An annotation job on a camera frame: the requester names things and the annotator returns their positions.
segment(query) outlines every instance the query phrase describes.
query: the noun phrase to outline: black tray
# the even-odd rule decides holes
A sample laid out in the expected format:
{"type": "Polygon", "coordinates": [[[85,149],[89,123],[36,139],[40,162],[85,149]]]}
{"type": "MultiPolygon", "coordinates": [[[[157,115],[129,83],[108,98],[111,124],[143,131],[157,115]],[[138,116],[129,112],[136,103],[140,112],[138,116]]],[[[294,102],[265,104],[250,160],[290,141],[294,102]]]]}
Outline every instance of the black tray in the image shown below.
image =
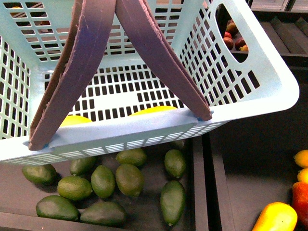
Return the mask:
{"type": "MultiPolygon", "coordinates": [[[[37,202],[50,194],[58,194],[56,184],[50,187],[37,187],[27,181],[21,172],[21,166],[0,165],[0,230],[28,230],[28,231],[165,231],[168,225],[163,222],[160,212],[159,197],[162,187],[169,180],[164,170],[164,155],[174,146],[171,143],[160,144],[144,148],[148,159],[141,169],[145,177],[143,192],[138,198],[131,199],[116,189],[112,201],[119,202],[129,214],[124,227],[106,228],[78,222],[61,221],[55,219],[38,218],[35,207],[37,202]]],[[[173,231],[208,231],[205,175],[203,149],[201,137],[188,140],[185,149],[188,162],[188,171],[180,180],[183,184],[187,202],[179,223],[173,231]]],[[[102,155],[101,163],[115,172],[118,163],[116,154],[102,155]]],[[[54,167],[61,177],[70,175],[69,161],[56,163],[54,167]]],[[[100,200],[93,195],[91,198],[77,203],[82,210],[90,204],[100,200]]]]}
{"type": "MultiPolygon", "coordinates": [[[[211,148],[205,161],[214,163],[217,188],[208,206],[220,217],[213,230],[251,231],[267,204],[292,203],[292,185],[301,169],[293,156],[308,149],[307,131],[308,84],[300,84],[291,109],[234,120],[203,137],[211,148]]],[[[301,230],[298,224],[295,231],[301,230]]]]}

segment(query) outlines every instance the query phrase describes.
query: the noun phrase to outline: yellow lemon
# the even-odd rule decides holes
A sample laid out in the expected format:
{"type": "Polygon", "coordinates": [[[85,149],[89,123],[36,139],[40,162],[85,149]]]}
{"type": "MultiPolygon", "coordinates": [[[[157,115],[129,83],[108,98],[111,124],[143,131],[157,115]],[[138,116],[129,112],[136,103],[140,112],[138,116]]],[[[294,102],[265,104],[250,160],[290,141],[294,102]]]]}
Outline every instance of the yellow lemon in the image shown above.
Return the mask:
{"type": "Polygon", "coordinates": [[[299,171],[297,180],[299,182],[308,183],[308,168],[304,168],[303,170],[299,171]]]}
{"type": "Polygon", "coordinates": [[[308,167],[308,150],[302,150],[294,156],[295,163],[302,167],[308,167]]]}
{"type": "Polygon", "coordinates": [[[78,115],[68,115],[62,124],[60,125],[61,127],[69,126],[69,125],[75,125],[75,124],[83,124],[83,123],[89,123],[92,122],[92,120],[83,117],[83,116],[78,116],[78,115]]]}
{"type": "Polygon", "coordinates": [[[148,109],[144,109],[144,110],[135,112],[131,115],[136,116],[136,115],[143,115],[143,114],[148,114],[148,113],[153,113],[153,112],[168,111],[168,110],[173,110],[173,109],[177,109],[177,108],[173,107],[173,106],[156,106],[156,107],[151,107],[151,108],[148,108],[148,109]]]}

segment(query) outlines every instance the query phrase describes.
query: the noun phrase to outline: light blue plastic basket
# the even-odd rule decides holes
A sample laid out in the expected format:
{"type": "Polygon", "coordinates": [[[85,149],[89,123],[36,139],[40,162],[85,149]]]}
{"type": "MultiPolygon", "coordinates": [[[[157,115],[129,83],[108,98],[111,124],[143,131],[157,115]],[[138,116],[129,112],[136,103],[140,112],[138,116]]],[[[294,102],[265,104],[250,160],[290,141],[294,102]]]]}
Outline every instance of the light blue plastic basket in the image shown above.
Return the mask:
{"type": "Polygon", "coordinates": [[[42,165],[200,136],[228,121],[284,110],[298,84],[244,0],[149,0],[168,42],[209,102],[198,120],[136,53],[117,18],[101,65],[72,115],[93,123],[60,128],[29,151],[29,125],[61,55],[73,0],[0,3],[0,162],[42,165]],[[225,46],[215,14],[224,4],[249,47],[243,63],[225,46]],[[157,105],[177,110],[128,117],[157,105]]]}

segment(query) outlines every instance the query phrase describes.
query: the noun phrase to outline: basket handle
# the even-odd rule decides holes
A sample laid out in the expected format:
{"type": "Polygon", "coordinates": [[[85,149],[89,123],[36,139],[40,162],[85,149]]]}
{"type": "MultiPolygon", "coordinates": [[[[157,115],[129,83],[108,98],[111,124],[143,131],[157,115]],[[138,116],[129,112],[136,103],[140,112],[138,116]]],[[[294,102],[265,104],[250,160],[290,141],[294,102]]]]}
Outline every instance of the basket handle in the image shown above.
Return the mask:
{"type": "Polygon", "coordinates": [[[47,144],[92,80],[103,58],[116,0],[75,0],[69,36],[34,120],[29,149],[47,144]]]}
{"type": "Polygon", "coordinates": [[[117,0],[115,13],[151,71],[199,118],[212,118],[197,88],[160,30],[146,0],[117,0]]]}

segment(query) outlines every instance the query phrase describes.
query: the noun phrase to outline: green lime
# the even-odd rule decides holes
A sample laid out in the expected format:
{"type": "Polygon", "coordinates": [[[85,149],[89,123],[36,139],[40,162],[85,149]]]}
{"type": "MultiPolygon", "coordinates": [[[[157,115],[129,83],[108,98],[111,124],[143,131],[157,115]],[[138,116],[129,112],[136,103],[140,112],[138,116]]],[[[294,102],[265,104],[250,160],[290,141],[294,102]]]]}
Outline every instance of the green lime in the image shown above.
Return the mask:
{"type": "Polygon", "coordinates": [[[169,226],[177,224],[185,207],[185,190],[179,181],[172,180],[164,185],[160,206],[165,222],[169,226]]]}
{"type": "Polygon", "coordinates": [[[186,161],[183,153],[177,149],[169,150],[165,155],[165,169],[171,176],[179,179],[186,170],[186,161]]]}
{"type": "Polygon", "coordinates": [[[140,167],[146,161],[146,154],[143,149],[135,148],[119,152],[115,159],[120,164],[131,164],[140,167]]]}
{"type": "Polygon", "coordinates": [[[119,190],[126,196],[137,197],[143,190],[143,174],[134,165],[121,164],[116,170],[115,179],[119,190]]]}
{"type": "Polygon", "coordinates": [[[91,193],[91,183],[81,177],[64,177],[58,183],[58,194],[72,201],[83,200],[89,197],[91,193]]]}
{"type": "Polygon", "coordinates": [[[112,171],[103,165],[97,166],[92,173],[91,185],[93,191],[100,198],[107,198],[111,196],[115,191],[115,184],[116,180],[112,171]]]}
{"type": "Polygon", "coordinates": [[[52,165],[24,166],[22,169],[25,178],[34,184],[51,185],[56,177],[56,169],[52,165]]]}
{"type": "Polygon", "coordinates": [[[41,199],[36,206],[37,215],[41,218],[78,221],[79,211],[73,203],[61,196],[50,195],[41,199]]]}
{"type": "Polygon", "coordinates": [[[69,171],[73,176],[80,176],[89,172],[94,167],[96,161],[97,156],[72,160],[69,171]]]}
{"type": "Polygon", "coordinates": [[[115,202],[96,202],[80,216],[82,223],[118,227],[126,221],[125,209],[115,202]]]}

